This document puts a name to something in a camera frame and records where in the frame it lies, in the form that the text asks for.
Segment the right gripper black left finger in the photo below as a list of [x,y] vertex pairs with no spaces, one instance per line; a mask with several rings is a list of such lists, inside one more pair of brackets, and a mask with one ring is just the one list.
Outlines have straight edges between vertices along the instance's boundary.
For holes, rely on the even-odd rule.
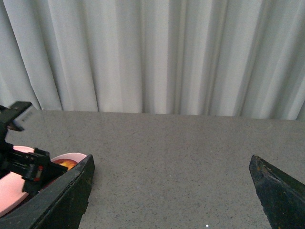
[[95,164],[86,156],[28,202],[0,219],[2,229],[77,229],[88,206]]

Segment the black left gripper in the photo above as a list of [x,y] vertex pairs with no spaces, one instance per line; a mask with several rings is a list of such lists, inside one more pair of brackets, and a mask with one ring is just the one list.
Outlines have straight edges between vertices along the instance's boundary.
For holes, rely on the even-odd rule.
[[6,142],[9,130],[24,130],[15,120],[31,107],[32,103],[25,101],[0,107],[0,177],[10,172],[20,175],[25,180],[22,191],[35,196],[46,184],[66,173],[68,168],[51,162],[47,151],[35,148],[33,153],[24,153]]

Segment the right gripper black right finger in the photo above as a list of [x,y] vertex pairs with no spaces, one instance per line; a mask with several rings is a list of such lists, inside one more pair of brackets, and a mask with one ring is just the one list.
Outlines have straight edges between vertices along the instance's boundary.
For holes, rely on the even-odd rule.
[[305,185],[257,155],[252,155],[249,171],[270,226],[303,229]]

